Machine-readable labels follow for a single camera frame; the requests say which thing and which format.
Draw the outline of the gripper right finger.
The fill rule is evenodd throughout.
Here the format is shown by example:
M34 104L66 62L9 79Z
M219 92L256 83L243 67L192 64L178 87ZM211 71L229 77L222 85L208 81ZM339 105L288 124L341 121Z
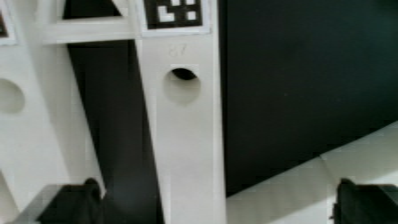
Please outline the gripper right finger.
M398 186L355 184L343 178L332 220L334 224L398 224Z

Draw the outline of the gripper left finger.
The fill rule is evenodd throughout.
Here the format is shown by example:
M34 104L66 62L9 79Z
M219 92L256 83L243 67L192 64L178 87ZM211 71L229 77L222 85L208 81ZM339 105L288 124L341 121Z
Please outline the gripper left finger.
M100 183L48 185L11 224L105 224Z

